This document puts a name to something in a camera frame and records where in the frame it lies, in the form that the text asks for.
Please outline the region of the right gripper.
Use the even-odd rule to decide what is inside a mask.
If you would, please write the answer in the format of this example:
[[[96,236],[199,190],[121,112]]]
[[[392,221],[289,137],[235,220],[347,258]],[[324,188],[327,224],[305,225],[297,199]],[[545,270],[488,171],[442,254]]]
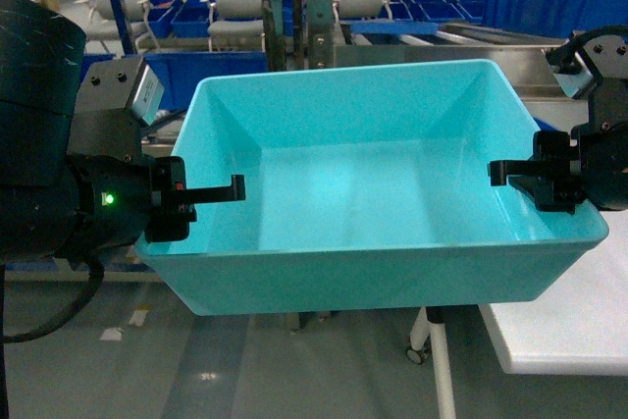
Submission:
[[[510,176],[534,176],[532,199],[540,211],[573,213],[584,200],[602,211],[625,211],[627,80],[596,86],[588,112],[589,121],[570,132],[536,132],[532,161],[491,161],[491,186],[507,185]]]

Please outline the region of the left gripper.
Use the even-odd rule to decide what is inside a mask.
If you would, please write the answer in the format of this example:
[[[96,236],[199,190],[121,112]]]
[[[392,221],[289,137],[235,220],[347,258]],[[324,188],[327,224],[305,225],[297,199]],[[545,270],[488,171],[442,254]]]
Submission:
[[[197,220],[192,204],[245,200],[245,176],[231,175],[224,186],[187,189],[186,204],[172,206],[156,192],[185,190],[184,161],[178,156],[149,157],[132,165],[110,156],[70,157],[78,182],[78,225],[63,245],[70,260],[102,249],[133,245],[143,233],[150,242],[184,240]]]

